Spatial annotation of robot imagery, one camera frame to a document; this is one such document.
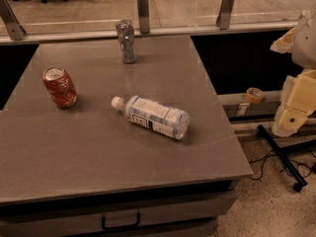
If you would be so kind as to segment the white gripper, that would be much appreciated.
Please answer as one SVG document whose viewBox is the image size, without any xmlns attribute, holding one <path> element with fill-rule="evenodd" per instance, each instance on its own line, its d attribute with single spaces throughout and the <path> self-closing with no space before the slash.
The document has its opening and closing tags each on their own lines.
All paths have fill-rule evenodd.
<svg viewBox="0 0 316 237">
<path fill-rule="evenodd" d="M 296 77 L 287 76 L 282 86 L 272 131 L 290 137 L 316 111 L 316 4 L 303 11 L 297 26 L 275 40 L 270 50 L 291 53 L 294 63 L 311 68 Z"/>
</svg>

